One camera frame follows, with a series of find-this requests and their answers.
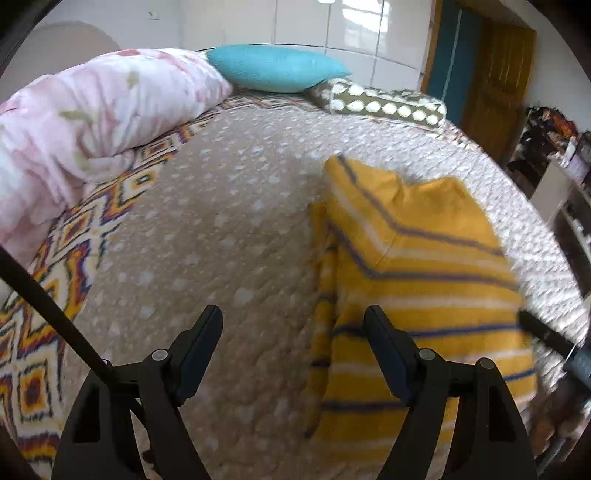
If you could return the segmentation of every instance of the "quilted bedspread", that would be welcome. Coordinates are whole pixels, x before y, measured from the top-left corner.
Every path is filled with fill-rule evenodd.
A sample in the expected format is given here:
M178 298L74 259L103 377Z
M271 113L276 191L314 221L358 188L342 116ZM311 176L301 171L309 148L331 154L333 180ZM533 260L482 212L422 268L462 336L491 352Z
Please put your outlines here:
M574 340L586 334L578 288L551 232L453 125L425 133L330 116L297 97L238 92L138 149L123 176L60 218L30 268L116 364L169 345L207 303L222 308L222 340L182 410L213 478L359 478L379 468L327 466L301 435L316 301L307 205L320 192L324 160L339 151L405 181L462 180L501 239L528 307ZM537 356L550 387L559 359L539 346ZM10 298L0 314L0 414L45 477L85 375L55 332Z
M486 154L459 144L453 127L428 134L305 103L272 105L218 115L160 173L114 234L77 319L99 353L120 364L169 345L208 303L223 310L222 339L181 411L213 478L358 478L379 469L330 466L302 435L316 301L307 206L336 152L409 183L464 182L501 240L527 307L583 339L579 290L552 233ZM542 385L554 384L557 359L537 353ZM68 355L67 406L85 373Z

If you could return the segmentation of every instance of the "turquoise pillow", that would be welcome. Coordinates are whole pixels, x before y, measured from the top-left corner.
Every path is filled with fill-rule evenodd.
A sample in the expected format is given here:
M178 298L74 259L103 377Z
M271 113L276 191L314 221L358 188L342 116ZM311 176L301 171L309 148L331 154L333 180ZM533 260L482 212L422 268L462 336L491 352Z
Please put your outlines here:
M297 93L351 72L338 60L309 51L269 45L227 45L207 52L226 79L266 92Z

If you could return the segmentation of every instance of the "bedspread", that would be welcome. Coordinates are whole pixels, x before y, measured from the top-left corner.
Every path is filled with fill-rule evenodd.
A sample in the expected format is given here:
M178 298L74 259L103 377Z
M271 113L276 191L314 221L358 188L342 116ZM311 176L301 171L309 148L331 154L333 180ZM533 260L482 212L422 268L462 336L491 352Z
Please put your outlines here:
M77 325L114 364L166 347L208 303L225 331L196 398L182 409L213 478L357 478L376 465L329 466L303 439L307 351L316 301L307 205L337 152L409 183L453 176L487 214L530 311L581 341L579 289L553 234L497 165L447 124L443 133L330 116L289 97L243 96L160 173L109 235ZM536 346L541 384L559 358ZM62 393L86 369L68 354Z

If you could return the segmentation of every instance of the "yellow blanket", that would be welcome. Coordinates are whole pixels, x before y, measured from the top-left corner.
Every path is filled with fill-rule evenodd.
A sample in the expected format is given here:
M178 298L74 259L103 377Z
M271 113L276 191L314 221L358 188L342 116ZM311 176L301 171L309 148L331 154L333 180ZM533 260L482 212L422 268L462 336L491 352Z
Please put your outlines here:
M391 171L342 156L324 165L324 201L311 205L319 253L318 304L308 377L307 435L333 459L383 461L406 409L391 395L363 337L380 305L419 348L447 360L492 358L518 407L533 397L522 298L486 215L462 183L406 185ZM448 401L439 446L451 441Z

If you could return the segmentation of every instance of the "olive green pillow with white dots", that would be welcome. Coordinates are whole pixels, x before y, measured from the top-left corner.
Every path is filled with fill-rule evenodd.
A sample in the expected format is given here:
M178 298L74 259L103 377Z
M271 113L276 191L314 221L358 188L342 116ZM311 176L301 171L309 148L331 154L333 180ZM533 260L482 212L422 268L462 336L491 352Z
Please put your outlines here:
M362 115L436 130L446 119L445 103L413 90L384 92L347 79L330 79L308 89L322 109L341 115Z

